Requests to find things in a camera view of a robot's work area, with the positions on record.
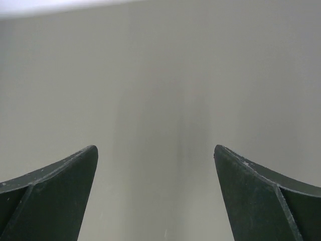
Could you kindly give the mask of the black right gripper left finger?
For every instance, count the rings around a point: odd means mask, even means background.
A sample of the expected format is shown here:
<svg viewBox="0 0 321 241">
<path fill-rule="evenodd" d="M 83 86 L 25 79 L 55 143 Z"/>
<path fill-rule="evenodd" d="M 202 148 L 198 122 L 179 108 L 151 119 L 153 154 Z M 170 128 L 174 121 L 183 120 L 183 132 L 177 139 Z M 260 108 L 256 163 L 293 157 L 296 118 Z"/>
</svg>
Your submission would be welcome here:
<svg viewBox="0 0 321 241">
<path fill-rule="evenodd" d="M 90 145 L 1 182 L 1 240 L 77 240 L 97 163 Z"/>
</svg>

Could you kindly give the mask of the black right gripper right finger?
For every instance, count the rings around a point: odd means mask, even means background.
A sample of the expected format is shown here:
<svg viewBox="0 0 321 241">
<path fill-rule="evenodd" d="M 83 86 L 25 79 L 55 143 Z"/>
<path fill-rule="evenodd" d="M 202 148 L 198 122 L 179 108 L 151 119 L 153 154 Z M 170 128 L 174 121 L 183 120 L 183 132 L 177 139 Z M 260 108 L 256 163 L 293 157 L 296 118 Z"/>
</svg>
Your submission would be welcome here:
<svg viewBox="0 0 321 241">
<path fill-rule="evenodd" d="M 222 145 L 214 161 L 234 240 L 320 240 L 320 187 Z"/>
</svg>

